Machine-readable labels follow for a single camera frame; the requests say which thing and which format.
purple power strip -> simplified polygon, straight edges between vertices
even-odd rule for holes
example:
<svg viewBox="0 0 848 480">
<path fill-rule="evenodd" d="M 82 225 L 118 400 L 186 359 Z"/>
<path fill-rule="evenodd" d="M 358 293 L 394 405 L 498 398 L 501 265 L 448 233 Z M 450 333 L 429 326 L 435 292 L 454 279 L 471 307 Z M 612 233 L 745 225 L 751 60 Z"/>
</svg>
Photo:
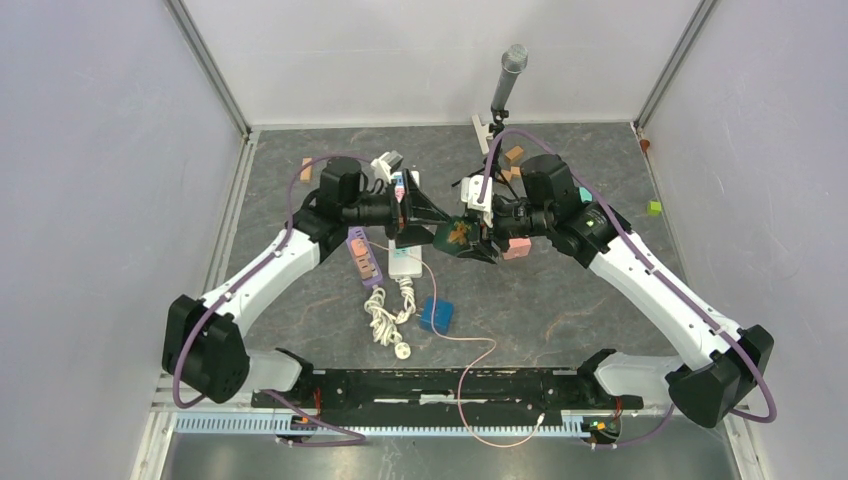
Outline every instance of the purple power strip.
<svg viewBox="0 0 848 480">
<path fill-rule="evenodd" d="M 353 257 L 353 263 L 359 269 L 362 284 L 366 288 L 371 288 L 374 285 L 382 285 L 383 272 L 380 270 L 377 258 L 374 257 L 371 245 L 368 244 L 368 237 L 365 236 L 365 230 L 362 227 L 349 228 L 345 243 L 347 243 L 350 256 Z"/>
</svg>

white power cord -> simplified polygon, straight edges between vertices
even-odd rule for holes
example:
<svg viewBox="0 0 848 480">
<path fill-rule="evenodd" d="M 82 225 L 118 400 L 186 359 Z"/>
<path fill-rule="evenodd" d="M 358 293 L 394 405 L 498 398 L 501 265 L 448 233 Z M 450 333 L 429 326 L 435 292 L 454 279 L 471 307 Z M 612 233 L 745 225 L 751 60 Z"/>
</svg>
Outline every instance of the white power cord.
<svg viewBox="0 0 848 480">
<path fill-rule="evenodd" d="M 409 277 L 399 278 L 397 280 L 400 287 L 400 296 L 403 297 L 403 310 L 397 314 L 395 323 L 400 325 L 406 323 L 415 313 L 415 289 L 412 287 L 412 279 Z"/>
<path fill-rule="evenodd" d="M 398 315 L 392 315 L 384 308 L 386 291 L 377 285 L 374 285 L 371 297 L 365 301 L 363 307 L 366 312 L 371 314 L 370 327 L 374 330 L 374 342 L 384 347 L 394 344 L 395 355 L 399 359 L 405 360 L 409 358 L 412 349 L 408 343 L 403 341 L 403 336 L 398 332 L 397 325 L 406 322 L 415 313 L 415 291 L 412 288 L 412 280 L 408 277 L 398 280 L 398 284 L 404 299 L 404 310 Z"/>
</svg>

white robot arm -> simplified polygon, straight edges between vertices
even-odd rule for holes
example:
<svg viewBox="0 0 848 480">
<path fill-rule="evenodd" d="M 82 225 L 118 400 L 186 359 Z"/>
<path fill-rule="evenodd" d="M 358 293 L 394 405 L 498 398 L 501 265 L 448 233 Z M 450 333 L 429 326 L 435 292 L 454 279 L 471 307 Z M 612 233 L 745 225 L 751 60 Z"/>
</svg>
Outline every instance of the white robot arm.
<svg viewBox="0 0 848 480">
<path fill-rule="evenodd" d="M 348 227 L 369 225 L 386 227 L 389 238 L 404 246 L 432 243 L 450 255 L 489 262 L 499 255 L 495 247 L 501 251 L 509 248 L 509 238 L 549 238 L 559 252 L 622 292 L 679 353 L 634 357 L 602 351 L 593 374 L 609 395 L 636 395 L 654 405 L 673 401 L 696 423 L 714 426 L 755 386 L 720 332 L 713 331 L 672 293 L 658 273 L 708 312 L 761 371 L 765 368 L 773 346 L 768 332 L 759 326 L 742 330 L 653 258 L 637 234 L 629 233 L 629 240 L 652 257 L 654 268 L 646 270 L 599 205 L 579 200 L 568 167 L 558 156 L 543 155 L 524 162 L 527 198 L 509 203 L 496 195 L 491 204 L 468 206 L 463 217 L 449 217 L 433 205 L 408 170 L 404 170 L 407 193 L 400 203 L 393 193 L 360 192 L 360 175 L 355 162 L 331 161 L 322 172 L 315 206 L 305 204 L 295 215 L 291 238 L 282 251 L 279 246 L 285 230 L 241 272 L 201 300 L 177 299 L 169 311 L 163 368 L 174 373 L 177 355 L 189 348 L 182 379 L 214 401 L 225 401 L 239 390 L 290 390 L 301 373 L 300 360 L 283 351 L 247 352 L 242 339 L 277 296 L 344 241 Z M 474 180 L 464 182 L 466 200 L 480 193 L 481 182 Z M 629 230 L 627 222 L 616 216 Z M 423 225 L 438 225 L 435 236 Z M 215 309 L 222 298 L 225 301 Z M 209 315 L 210 309 L 215 311 L 203 336 L 194 345 L 184 345 L 187 332 L 198 318 Z"/>
</svg>

microphone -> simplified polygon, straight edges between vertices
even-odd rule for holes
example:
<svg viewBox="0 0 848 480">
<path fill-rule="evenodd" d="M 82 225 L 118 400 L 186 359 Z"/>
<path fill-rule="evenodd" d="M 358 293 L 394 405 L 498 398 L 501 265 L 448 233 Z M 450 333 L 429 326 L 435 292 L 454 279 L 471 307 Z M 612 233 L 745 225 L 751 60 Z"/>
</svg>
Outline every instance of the microphone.
<svg viewBox="0 0 848 480">
<path fill-rule="evenodd" d="M 501 77 L 498 79 L 498 87 L 492 98 L 492 111 L 506 110 L 506 101 L 512 93 L 512 87 L 518 74 L 527 68 L 527 49 L 524 45 L 515 44 L 509 47 L 501 57 Z"/>
</svg>

orange block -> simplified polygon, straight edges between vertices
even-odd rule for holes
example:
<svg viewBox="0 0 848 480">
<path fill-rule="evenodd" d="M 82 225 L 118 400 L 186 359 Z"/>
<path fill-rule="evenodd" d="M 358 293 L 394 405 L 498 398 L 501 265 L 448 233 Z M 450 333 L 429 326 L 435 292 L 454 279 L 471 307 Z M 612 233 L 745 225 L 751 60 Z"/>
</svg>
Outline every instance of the orange block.
<svg viewBox="0 0 848 480">
<path fill-rule="evenodd" d="M 524 156 L 524 149 L 521 147 L 512 147 L 504 156 L 509 160 L 510 165 L 514 165 L 521 161 L 521 157 Z"/>
<path fill-rule="evenodd" d="M 303 163 L 301 163 L 300 166 L 304 166 L 311 161 L 312 161 L 312 157 L 304 158 Z M 312 166 L 311 165 L 309 167 L 306 167 L 306 169 L 303 170 L 302 172 L 300 172 L 300 181 L 301 182 L 309 183 L 310 180 L 312 180 Z"/>
</svg>

